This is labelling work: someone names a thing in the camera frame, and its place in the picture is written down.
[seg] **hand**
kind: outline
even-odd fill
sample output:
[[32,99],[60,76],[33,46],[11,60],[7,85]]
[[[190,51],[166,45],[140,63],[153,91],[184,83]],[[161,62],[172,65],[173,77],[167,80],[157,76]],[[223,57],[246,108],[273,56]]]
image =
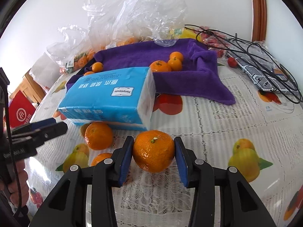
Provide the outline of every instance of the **hand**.
[[[24,170],[25,163],[24,160],[19,160],[16,162],[17,172],[19,176],[20,186],[21,186],[21,198],[22,198],[22,206],[25,206],[28,200],[28,185],[26,180],[28,179],[27,172]],[[18,187],[16,180],[8,185],[8,189],[11,192],[10,200],[17,207],[18,206]],[[3,182],[0,182],[0,190],[4,190]]]

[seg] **wooden furniture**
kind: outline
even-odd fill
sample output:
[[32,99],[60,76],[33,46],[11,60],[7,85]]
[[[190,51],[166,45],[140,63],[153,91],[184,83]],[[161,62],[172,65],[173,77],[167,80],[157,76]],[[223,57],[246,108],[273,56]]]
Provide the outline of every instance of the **wooden furniture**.
[[33,103],[41,103],[45,96],[44,90],[29,75],[29,71],[23,76],[22,82],[10,95],[10,98],[13,99],[19,90]]

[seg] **purple towel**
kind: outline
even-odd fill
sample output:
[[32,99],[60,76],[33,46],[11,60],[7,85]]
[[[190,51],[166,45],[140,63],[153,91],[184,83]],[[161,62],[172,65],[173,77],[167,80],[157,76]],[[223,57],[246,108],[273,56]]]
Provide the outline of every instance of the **purple towel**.
[[199,96],[226,105],[235,103],[233,94],[218,76],[217,53],[207,50],[194,39],[179,39],[172,47],[161,47],[153,41],[129,44],[99,51],[94,55],[104,71],[134,66],[149,66],[156,60],[169,60],[169,55],[183,54],[180,72],[154,72],[156,91],[183,96]]

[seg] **brown wooden trim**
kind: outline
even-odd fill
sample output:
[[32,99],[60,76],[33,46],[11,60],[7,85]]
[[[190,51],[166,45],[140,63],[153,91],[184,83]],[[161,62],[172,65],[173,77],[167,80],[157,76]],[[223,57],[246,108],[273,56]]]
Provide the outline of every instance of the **brown wooden trim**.
[[253,4],[253,29],[252,41],[263,41],[266,38],[267,6],[266,0],[252,0]]

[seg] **silver screw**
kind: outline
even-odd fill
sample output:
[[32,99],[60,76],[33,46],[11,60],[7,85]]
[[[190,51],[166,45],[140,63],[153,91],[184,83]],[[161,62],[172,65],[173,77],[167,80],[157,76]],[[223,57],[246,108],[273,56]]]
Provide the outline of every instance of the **silver screw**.
[[113,162],[113,160],[111,158],[107,158],[104,160],[104,164],[107,164],[107,165],[111,164],[112,162]]
[[197,165],[203,165],[204,160],[202,160],[202,159],[196,159],[194,162],[195,162]]
[[231,173],[236,173],[238,170],[237,170],[237,168],[235,168],[234,166],[231,166],[231,167],[229,168],[229,171],[230,171]]
[[78,168],[79,168],[79,167],[78,167],[77,165],[72,165],[72,166],[70,167],[70,169],[71,169],[72,172],[78,170]]

